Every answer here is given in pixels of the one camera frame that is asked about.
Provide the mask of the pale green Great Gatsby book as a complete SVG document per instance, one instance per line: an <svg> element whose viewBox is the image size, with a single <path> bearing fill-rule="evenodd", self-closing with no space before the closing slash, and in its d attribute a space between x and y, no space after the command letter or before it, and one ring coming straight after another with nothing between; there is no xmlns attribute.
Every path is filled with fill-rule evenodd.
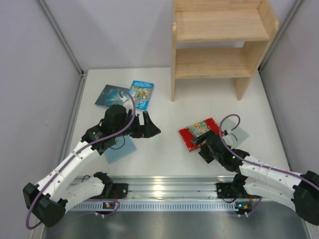
<svg viewBox="0 0 319 239"><path fill-rule="evenodd" d="M224 141L232 148L239 148L249 137L249 134L239 126L238 120L235 117L226 119L221 125L221 130Z"/></svg>

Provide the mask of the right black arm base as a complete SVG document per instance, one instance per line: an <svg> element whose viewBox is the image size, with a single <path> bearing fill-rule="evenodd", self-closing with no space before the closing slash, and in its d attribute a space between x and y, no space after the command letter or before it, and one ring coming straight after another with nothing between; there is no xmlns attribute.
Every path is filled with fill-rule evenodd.
<svg viewBox="0 0 319 239"><path fill-rule="evenodd" d="M226 203L232 203L238 199L238 193L232 188L232 183L217 183L216 184L217 197Z"/></svg>

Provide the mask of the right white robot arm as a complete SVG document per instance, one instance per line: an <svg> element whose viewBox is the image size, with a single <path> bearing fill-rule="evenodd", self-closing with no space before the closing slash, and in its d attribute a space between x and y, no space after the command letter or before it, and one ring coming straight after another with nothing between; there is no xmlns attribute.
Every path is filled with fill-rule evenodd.
<svg viewBox="0 0 319 239"><path fill-rule="evenodd" d="M273 167L248 152L232 148L213 131L191 140L200 146L207 162L216 160L236 175L232 188L238 196L252 195L280 203L306 222L319 224L319 176L315 172L296 173Z"/></svg>

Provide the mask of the red illustrated book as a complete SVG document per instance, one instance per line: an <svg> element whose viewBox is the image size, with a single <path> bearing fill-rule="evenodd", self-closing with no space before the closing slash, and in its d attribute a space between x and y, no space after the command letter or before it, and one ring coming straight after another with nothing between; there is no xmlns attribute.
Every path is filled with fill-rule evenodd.
<svg viewBox="0 0 319 239"><path fill-rule="evenodd" d="M219 132L219 126L213 118L208 118L206 120L194 123L188 127L182 128L178 131L178 133L185 143L187 150L192 152L205 144L205 142L203 142L200 145L195 145L192 143L192 140L202 136L210 130L216 134Z"/></svg>

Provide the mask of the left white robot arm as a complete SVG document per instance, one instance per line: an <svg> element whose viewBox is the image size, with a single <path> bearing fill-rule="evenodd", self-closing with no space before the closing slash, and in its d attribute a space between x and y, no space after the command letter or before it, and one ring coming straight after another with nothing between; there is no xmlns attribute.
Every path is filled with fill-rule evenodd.
<svg viewBox="0 0 319 239"><path fill-rule="evenodd" d="M85 132L73 151L53 171L36 184L28 183L22 191L28 209L27 229L35 228L29 224L32 215L50 228L74 206L90 199L107 199L113 180L106 173L96 172L84 182L74 186L71 183L91 162L115 145L116 138L151 138L161 133L147 111L143 112L143 118L141 124L135 110L111 105L104 118Z"/></svg>

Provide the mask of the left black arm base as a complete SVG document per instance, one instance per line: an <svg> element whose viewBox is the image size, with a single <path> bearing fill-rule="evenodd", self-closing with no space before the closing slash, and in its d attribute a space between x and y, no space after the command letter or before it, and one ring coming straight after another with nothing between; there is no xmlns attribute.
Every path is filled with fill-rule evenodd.
<svg viewBox="0 0 319 239"><path fill-rule="evenodd" d="M128 195L127 183L113 183L110 189L106 191L107 199L125 199Z"/></svg>

